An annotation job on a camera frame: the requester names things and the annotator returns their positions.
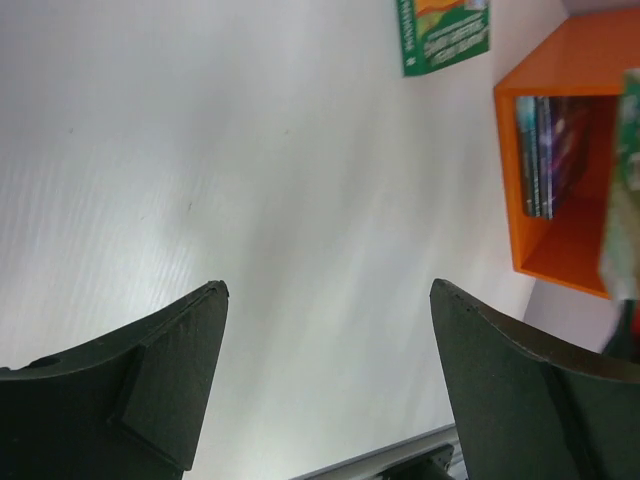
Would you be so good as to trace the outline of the green Treehouse book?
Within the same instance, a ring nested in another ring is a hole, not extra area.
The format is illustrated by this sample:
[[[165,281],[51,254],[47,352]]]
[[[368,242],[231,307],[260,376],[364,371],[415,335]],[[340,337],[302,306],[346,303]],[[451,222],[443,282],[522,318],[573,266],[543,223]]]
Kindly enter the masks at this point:
[[[431,74],[490,50],[487,0],[397,0],[403,75]]]

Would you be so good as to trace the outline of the teal 20000 Leagues book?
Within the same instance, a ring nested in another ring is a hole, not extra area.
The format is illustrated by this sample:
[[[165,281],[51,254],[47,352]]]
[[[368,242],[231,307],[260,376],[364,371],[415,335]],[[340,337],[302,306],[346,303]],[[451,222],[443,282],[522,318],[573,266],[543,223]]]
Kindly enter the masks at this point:
[[[541,217],[536,99],[531,96],[517,97],[515,105],[524,210],[529,217]]]

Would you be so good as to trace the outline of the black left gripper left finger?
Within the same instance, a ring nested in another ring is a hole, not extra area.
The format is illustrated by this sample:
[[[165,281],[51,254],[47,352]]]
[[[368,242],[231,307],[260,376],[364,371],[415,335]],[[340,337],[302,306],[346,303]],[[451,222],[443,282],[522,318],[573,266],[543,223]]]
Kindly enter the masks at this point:
[[[228,312],[211,281],[131,324],[1,371],[5,479],[179,479],[194,463]]]

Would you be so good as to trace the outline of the red comic cover book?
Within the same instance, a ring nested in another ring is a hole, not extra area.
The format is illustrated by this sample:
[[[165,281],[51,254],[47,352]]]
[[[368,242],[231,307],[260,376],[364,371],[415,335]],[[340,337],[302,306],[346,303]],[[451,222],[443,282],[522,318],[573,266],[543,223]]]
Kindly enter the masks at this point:
[[[600,257],[600,277],[617,301],[639,298],[639,70],[624,73],[614,165]]]

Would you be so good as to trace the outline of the purple Robinson Crusoe book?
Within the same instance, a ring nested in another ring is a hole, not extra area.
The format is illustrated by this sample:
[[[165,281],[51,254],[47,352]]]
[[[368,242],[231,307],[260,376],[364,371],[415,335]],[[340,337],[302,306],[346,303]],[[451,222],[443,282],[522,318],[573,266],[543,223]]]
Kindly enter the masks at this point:
[[[589,97],[536,98],[543,216],[553,219],[586,171]]]

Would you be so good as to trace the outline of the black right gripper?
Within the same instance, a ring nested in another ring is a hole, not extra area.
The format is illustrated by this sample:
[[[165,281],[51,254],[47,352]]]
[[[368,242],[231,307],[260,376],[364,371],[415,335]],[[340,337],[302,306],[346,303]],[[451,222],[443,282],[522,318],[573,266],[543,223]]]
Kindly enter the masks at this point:
[[[639,302],[624,300],[616,327],[602,354],[611,358],[639,357]]]

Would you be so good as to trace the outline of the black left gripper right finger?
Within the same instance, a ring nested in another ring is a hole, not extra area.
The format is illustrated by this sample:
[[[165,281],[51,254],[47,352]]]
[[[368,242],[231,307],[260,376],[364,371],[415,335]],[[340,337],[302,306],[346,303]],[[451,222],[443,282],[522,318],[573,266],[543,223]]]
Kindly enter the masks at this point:
[[[430,305],[470,478],[638,478],[639,357],[568,343],[443,279]]]

